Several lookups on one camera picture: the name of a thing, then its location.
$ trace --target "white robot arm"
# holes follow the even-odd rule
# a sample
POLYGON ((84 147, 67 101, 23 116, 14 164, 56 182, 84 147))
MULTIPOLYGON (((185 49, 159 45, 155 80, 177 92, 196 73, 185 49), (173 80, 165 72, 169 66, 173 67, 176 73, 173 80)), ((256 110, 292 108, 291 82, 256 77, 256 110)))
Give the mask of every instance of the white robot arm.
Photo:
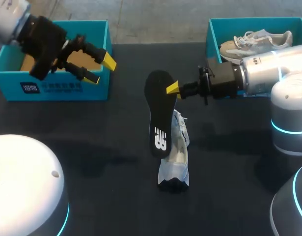
POLYGON ((67 62, 71 53, 79 50, 94 58, 96 63, 115 69, 116 62, 106 50, 87 43, 82 35, 74 40, 67 39, 65 29, 43 16, 31 15, 29 9, 26 0, 0 0, 0 43, 16 42, 23 53, 34 58, 31 76, 43 80, 50 70, 55 72, 57 68, 64 68, 79 80, 97 84, 99 77, 94 73, 67 62))
POLYGON ((184 99, 199 94, 216 99, 271 93, 273 141, 279 151, 302 156, 302 45, 242 59, 240 65, 209 59, 197 82, 167 88, 184 99))
POLYGON ((26 0, 0 0, 0 43, 17 40, 28 16, 30 4, 26 0))

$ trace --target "logo on box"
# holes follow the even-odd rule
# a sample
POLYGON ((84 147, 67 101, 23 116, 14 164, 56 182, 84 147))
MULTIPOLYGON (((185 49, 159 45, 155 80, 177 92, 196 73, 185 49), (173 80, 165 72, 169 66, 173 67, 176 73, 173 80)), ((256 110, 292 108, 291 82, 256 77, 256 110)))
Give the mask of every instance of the logo on box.
POLYGON ((37 86, 36 83, 32 83, 32 82, 24 83, 24 82, 21 82, 20 85, 21 85, 24 93, 29 93, 29 94, 40 93, 39 88, 38 88, 38 86, 37 86))

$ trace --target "blue box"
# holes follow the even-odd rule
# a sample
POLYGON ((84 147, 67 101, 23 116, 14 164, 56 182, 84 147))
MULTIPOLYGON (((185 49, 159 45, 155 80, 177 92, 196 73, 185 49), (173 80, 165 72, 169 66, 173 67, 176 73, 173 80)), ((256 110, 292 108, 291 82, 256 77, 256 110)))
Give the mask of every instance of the blue box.
MULTIPOLYGON (((68 32, 69 39, 74 39, 77 34, 85 35, 87 42, 98 48, 104 48, 112 55, 107 21, 54 21, 54 23, 68 32)), ((91 70, 100 77, 97 85, 80 82, 66 71, 49 73, 43 81, 40 81, 30 76, 29 72, 20 71, 24 57, 17 46, 4 46, 0 52, 0 90, 8 101, 107 100, 110 71, 104 66, 101 65, 100 70, 91 70)))
POLYGON ((234 36, 244 36, 247 31, 265 29, 269 33, 293 33, 293 46, 302 44, 301 17, 212 18, 206 35, 206 57, 221 63, 219 45, 234 36))

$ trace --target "white sneaker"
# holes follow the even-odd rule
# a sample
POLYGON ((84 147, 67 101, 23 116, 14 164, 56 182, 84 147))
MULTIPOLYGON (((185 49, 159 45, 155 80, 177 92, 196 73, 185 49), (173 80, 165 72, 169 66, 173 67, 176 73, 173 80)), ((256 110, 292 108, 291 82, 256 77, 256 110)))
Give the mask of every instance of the white sneaker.
POLYGON ((172 149, 169 157, 161 160, 158 185, 161 189, 186 190, 189 186, 189 136, 184 118, 174 110, 171 122, 172 149))
POLYGON ((243 37, 234 36, 233 41, 221 44, 220 56, 234 64, 240 64, 244 57, 288 48, 292 44, 293 34, 290 31, 284 34, 272 34, 264 29, 257 32, 248 31, 243 37))

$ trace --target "shoe insole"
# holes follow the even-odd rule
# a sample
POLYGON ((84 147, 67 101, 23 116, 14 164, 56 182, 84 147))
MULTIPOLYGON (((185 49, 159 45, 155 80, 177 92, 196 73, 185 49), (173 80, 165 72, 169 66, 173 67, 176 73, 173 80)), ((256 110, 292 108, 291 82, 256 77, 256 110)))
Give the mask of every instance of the shoe insole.
POLYGON ((144 95, 150 109, 149 145, 154 157, 166 158, 171 151, 171 119, 177 95, 167 94, 166 88, 175 81, 166 71, 149 74, 144 95))

